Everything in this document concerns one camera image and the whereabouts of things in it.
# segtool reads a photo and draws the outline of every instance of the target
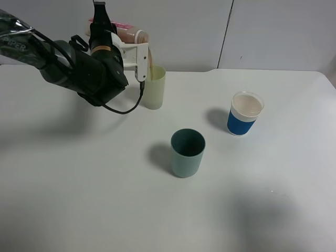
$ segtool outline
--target white table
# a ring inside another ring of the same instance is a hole
[[[138,97],[127,76],[114,108]],[[265,109],[235,137],[225,122],[241,90]],[[186,179],[168,170],[181,128],[207,144]],[[336,90],[317,72],[168,72],[160,110],[121,116],[1,66],[0,250],[334,251],[335,155]]]

